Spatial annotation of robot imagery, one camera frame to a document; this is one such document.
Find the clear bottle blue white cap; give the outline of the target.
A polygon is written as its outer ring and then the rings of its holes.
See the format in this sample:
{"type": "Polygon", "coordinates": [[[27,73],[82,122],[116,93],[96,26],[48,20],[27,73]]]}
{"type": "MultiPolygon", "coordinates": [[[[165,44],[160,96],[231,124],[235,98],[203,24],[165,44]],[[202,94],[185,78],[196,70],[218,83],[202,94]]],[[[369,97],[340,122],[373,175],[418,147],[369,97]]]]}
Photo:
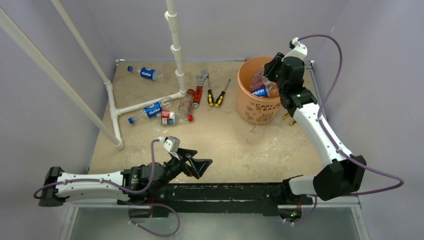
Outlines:
{"type": "Polygon", "coordinates": [[[270,81],[267,77],[264,76],[265,66],[263,65],[260,70],[252,77],[250,82],[250,87],[252,89],[258,89],[261,87],[276,87],[277,84],[275,82],[270,81]]]}

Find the orange plastic bin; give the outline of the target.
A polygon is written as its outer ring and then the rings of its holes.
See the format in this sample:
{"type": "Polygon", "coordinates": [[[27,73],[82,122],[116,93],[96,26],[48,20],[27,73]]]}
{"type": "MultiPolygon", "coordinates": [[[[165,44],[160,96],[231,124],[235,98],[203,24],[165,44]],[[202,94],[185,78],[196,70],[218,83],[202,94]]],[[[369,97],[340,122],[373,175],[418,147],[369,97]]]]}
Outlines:
{"type": "Polygon", "coordinates": [[[246,60],[238,70],[236,107],[241,118],[249,123],[268,123],[283,109],[279,97],[263,98],[251,93],[254,75],[272,59],[271,56],[255,56],[246,60]]]}

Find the Pepsi bottle front edge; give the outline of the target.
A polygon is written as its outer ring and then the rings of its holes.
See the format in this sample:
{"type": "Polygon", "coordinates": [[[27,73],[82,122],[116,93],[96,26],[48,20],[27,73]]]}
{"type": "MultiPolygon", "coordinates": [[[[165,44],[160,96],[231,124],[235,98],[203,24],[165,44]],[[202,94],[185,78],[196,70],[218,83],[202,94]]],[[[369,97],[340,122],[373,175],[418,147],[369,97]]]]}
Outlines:
{"type": "Polygon", "coordinates": [[[280,96],[278,88],[275,85],[262,86],[252,90],[250,93],[256,97],[268,99],[278,98],[280,96]]]}

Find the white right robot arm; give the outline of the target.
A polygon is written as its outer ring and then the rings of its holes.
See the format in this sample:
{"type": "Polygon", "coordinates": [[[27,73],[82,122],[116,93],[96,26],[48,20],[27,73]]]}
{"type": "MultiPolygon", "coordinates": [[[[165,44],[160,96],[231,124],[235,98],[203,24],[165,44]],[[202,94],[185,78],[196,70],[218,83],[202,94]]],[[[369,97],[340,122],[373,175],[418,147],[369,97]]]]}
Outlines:
{"type": "Polygon", "coordinates": [[[283,181],[280,196],[288,204],[300,195],[317,196],[328,201],[359,190],[366,160],[339,140],[326,119],[313,93],[304,87],[305,63],[298,57],[279,52],[264,66],[264,76],[276,83],[280,102],[288,114],[306,131],[317,151],[322,170],[315,176],[295,176],[283,181]]]}

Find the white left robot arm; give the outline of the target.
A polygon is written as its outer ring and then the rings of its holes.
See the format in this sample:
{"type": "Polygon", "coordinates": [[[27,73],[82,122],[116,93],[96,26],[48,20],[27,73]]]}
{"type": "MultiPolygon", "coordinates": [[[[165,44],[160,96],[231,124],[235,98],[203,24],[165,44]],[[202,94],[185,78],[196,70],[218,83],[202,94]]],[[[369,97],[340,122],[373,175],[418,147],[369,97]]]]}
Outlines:
{"type": "Polygon", "coordinates": [[[196,154],[196,150],[179,148],[167,162],[151,162],[105,174],[74,174],[51,167],[43,187],[33,196],[40,207],[95,199],[132,200],[142,205],[180,174],[200,179],[213,160],[196,159],[196,154]]]}

